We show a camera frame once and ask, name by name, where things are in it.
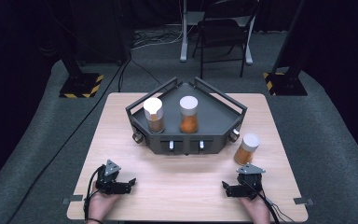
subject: tabletop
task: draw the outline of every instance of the tabletop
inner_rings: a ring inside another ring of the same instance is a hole
[[[234,154],[241,141],[227,141],[217,154],[157,155],[144,143],[134,142],[125,110],[144,95],[146,93],[111,93],[108,96],[74,195],[84,198],[92,173],[111,160],[121,167],[118,182],[136,178],[136,184],[130,194],[115,203],[106,219],[250,221],[244,207],[237,199],[227,197],[222,187],[222,181],[238,185],[236,169],[241,166],[234,161]],[[252,164],[266,170],[262,174],[266,196],[294,221],[306,221],[308,213],[304,204],[294,202],[301,194],[265,96],[227,95],[247,106],[240,136],[256,133],[260,138]],[[83,219],[83,201],[70,202],[67,216]]]

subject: cable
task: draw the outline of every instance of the cable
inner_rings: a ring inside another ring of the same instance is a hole
[[[86,121],[86,119],[89,117],[89,115],[92,113],[92,111],[94,111],[94,109],[97,107],[97,105],[101,102],[101,100],[103,99],[103,97],[105,96],[107,90],[109,89],[109,87],[111,86],[113,80],[115,79],[115,77],[117,76],[118,72],[120,71],[122,65],[118,68],[117,72],[113,75],[112,79],[110,80],[110,82],[108,83],[106,89],[103,91],[102,96],[100,97],[100,99],[97,101],[97,103],[93,106],[93,108],[89,111],[89,113],[80,121],[80,123],[77,125],[77,127],[75,128],[75,130],[69,135],[69,137],[66,139],[66,141],[62,144],[62,146],[60,147],[60,149],[54,154],[53,158],[48,162],[48,164],[46,164],[43,169],[39,172],[39,174],[36,176],[36,178],[34,179],[33,183],[31,184],[31,186],[28,188],[27,192],[25,193],[25,195],[23,196],[23,198],[21,199],[19,205],[17,206],[16,210],[14,211],[14,213],[11,215],[10,219],[8,220],[7,223],[10,223],[10,221],[13,219],[14,216],[17,215],[17,213],[19,212],[20,208],[22,207],[22,205],[25,202],[25,199],[27,199],[28,195],[30,194],[31,190],[34,188],[34,185],[36,184],[36,182],[39,180],[40,176],[45,173],[45,171],[48,169],[48,167],[51,165],[51,163],[57,158],[57,156],[60,154],[60,152],[63,150],[63,148],[66,146],[66,144],[69,142],[69,140],[75,135],[75,133],[77,132],[77,130],[81,127],[81,125]]]
[[[264,193],[264,196],[260,194],[260,192],[257,192],[248,182],[246,182],[245,180],[243,180],[243,182],[249,187],[252,189],[252,191],[254,193],[256,193],[263,201],[264,203],[266,204],[268,210],[270,211],[270,213],[272,214],[272,217],[274,218],[274,221],[276,224],[279,224],[279,219],[277,218],[277,215],[275,214],[275,211],[274,209],[272,208],[271,204],[269,203],[269,201],[267,201],[266,199],[266,194]]]
[[[130,63],[130,61],[131,61],[131,58],[132,58],[132,55],[131,55],[131,52],[130,52],[130,57],[129,57],[129,59],[127,60],[126,65],[124,66],[123,70],[121,70],[120,76],[118,77],[118,83],[117,83],[117,88],[118,88],[117,91],[118,91],[118,92],[121,92],[121,88],[123,87],[124,71],[126,70],[127,65],[129,65],[129,63]]]
[[[140,68],[144,69],[144,71],[146,71],[146,73],[148,73],[153,79],[156,80],[156,82],[159,84],[159,85],[162,85],[161,82],[158,81],[158,79],[156,79],[149,71],[147,71],[144,67],[142,67],[140,64],[138,64],[136,61],[134,61],[132,59],[132,62],[135,63],[136,65],[138,65]]]
[[[272,204],[272,207],[274,207],[274,209],[275,209],[275,207],[276,207],[276,208],[278,209],[279,213],[281,213],[283,216],[289,218],[292,222],[295,222],[295,221],[292,220],[289,216],[287,216],[285,213],[283,213],[277,204],[273,203],[273,204]]]
[[[84,204],[83,204],[83,211],[84,211],[84,219],[85,220],[87,220],[89,218],[90,199],[92,198],[92,196],[94,196],[99,191],[99,190],[96,190],[95,192],[90,194],[92,179],[102,169],[103,169],[103,166],[100,166],[96,171],[94,171],[94,173],[92,174],[91,178],[89,179],[89,187],[87,188],[87,194],[86,194],[86,198],[84,199]]]

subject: human hand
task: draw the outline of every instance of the human hand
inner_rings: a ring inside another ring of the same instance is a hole
[[[92,192],[95,192],[96,190],[94,181],[92,184]],[[120,198],[120,196],[120,194],[104,194],[102,192],[96,192],[89,200],[89,218],[102,221],[110,210],[112,210],[113,204]]]
[[[244,197],[238,198],[238,200],[248,211],[254,224],[269,223],[269,209],[260,196],[257,195],[253,200]]]

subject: chair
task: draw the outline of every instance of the chair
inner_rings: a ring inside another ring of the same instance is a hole
[[[248,44],[248,34],[250,23],[257,12],[257,0],[219,0],[210,4],[204,13],[203,20],[199,21],[199,35],[197,45],[194,48],[192,57],[197,49],[201,51],[200,57],[200,78],[202,79],[203,65],[205,63],[218,63],[227,61],[242,60],[241,73],[245,63],[246,46]],[[246,23],[240,27],[233,20],[235,18],[246,17]],[[204,61],[204,49],[230,46],[229,54],[236,45],[241,45],[242,57],[236,59],[221,59]]]

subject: stand base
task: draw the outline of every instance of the stand base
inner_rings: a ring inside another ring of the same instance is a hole
[[[103,75],[98,73],[84,73],[77,77],[68,77],[60,91],[64,98],[94,97],[100,88]]]
[[[264,73],[269,94],[271,95],[308,95],[300,79],[289,79],[284,73]]]

